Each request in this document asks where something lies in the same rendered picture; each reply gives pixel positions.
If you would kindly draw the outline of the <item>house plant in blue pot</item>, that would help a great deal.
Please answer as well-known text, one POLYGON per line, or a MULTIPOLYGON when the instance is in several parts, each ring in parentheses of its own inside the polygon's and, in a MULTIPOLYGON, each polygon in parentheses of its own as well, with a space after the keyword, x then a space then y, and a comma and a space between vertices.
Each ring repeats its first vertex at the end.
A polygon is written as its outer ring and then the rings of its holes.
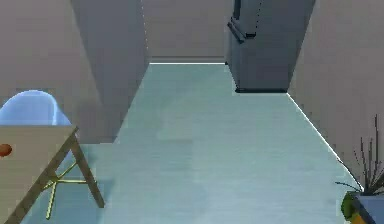
POLYGON ((353 187, 350 184, 336 182, 352 188, 347 191, 340 205, 344 220, 349 224, 384 224, 384 162, 379 158, 380 131, 378 115, 374 118, 375 137, 369 140, 368 153, 364 152, 364 142, 360 139, 364 184, 353 187))

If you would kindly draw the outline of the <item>beige wooden table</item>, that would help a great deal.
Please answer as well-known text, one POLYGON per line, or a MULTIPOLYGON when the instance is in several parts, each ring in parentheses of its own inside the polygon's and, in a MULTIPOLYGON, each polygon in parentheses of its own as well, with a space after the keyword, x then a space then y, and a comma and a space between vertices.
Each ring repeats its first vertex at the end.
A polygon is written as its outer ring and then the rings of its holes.
POLYGON ((20 224, 71 150, 97 205, 105 203, 72 126, 0 126, 0 224, 20 224))

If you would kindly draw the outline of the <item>pale blue shell chair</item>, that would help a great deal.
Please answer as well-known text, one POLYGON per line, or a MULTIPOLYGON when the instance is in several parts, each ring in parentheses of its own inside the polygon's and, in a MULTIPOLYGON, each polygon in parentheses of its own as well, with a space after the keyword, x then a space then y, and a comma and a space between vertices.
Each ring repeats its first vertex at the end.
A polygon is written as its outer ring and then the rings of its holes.
MULTIPOLYGON (((20 92, 7 100, 0 108, 0 125, 12 126, 69 126, 71 121, 60 109, 56 99, 41 90, 20 92)), ((71 151, 63 160, 67 164, 60 174, 56 174, 43 190, 51 189, 45 218, 52 215, 57 186, 61 183, 85 184, 84 180, 64 179, 77 162, 71 151)))

